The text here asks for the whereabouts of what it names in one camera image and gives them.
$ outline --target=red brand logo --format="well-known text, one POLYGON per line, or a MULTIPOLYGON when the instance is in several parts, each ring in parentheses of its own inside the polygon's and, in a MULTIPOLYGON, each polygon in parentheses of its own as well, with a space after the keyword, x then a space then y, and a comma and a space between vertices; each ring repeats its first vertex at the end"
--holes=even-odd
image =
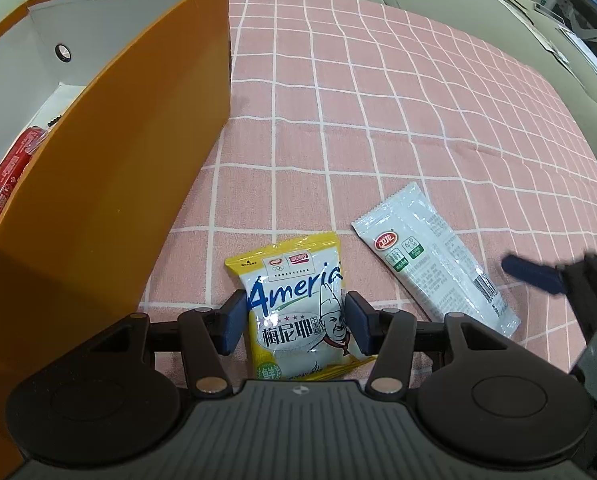
POLYGON ((307 256, 307 253, 294 254, 294 256, 290 256, 290 264, 292 265, 305 264, 307 262, 309 262, 309 256, 307 256))
POLYGON ((393 231, 386 231, 383 234, 379 235, 379 237, 374 241, 374 247, 377 248, 379 251, 384 251, 385 249, 389 249, 397 243, 399 237, 393 231))

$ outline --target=checkered tablecloth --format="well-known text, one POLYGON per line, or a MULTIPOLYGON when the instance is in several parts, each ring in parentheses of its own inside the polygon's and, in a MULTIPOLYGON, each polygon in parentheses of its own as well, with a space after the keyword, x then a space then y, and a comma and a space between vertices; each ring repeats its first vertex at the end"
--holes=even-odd
MULTIPOLYGON (((379 4, 229 8, 232 116, 147 285, 152 320, 226 300, 240 287, 227 256, 321 230, 341 238, 349 290, 424 319, 350 225, 415 180, 522 319, 514 340, 569 369, 584 342, 565 299, 499 265, 508 251, 550 263, 597 251, 597 163, 552 86, 481 40, 379 4)), ((241 343, 226 361, 236 383, 245 362, 241 343)), ((177 356, 158 367, 181 378, 177 356)))

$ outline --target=red scarf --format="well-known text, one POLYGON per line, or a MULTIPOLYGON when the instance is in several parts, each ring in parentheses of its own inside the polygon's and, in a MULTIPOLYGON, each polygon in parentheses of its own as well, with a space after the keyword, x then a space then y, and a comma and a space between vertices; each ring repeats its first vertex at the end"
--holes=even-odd
POLYGON ((334 348, 340 348, 343 350, 343 355, 349 355, 350 353, 347 351, 347 346, 350 343, 350 333, 347 332, 345 334, 345 342, 343 344, 341 343, 337 343, 336 341, 333 341, 332 339, 330 339, 328 336, 323 337, 323 341, 325 343, 327 343, 329 346, 333 346, 334 348))

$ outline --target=chef illustration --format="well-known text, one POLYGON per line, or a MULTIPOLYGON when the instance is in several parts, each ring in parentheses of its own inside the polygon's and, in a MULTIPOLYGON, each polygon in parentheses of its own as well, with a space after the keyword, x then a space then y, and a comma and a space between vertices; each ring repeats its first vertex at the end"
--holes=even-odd
POLYGON ((350 360, 364 359, 365 356, 345 324, 341 301, 336 298, 332 286, 323 283, 320 294, 320 326, 323 338, 310 351, 316 351, 317 360, 329 359, 338 354, 341 364, 350 360))

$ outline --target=black circular cover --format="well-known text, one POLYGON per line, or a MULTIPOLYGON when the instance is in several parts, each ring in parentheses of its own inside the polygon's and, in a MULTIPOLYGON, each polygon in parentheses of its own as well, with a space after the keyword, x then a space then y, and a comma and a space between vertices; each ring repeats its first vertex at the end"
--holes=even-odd
POLYGON ((157 444, 175 424, 179 394, 165 376, 123 355, 61 360, 19 384, 6 406, 16 444, 56 465, 120 462, 157 444))
POLYGON ((592 416, 578 381, 526 351, 469 351, 427 378, 417 399, 441 443, 500 466, 565 458, 592 416))

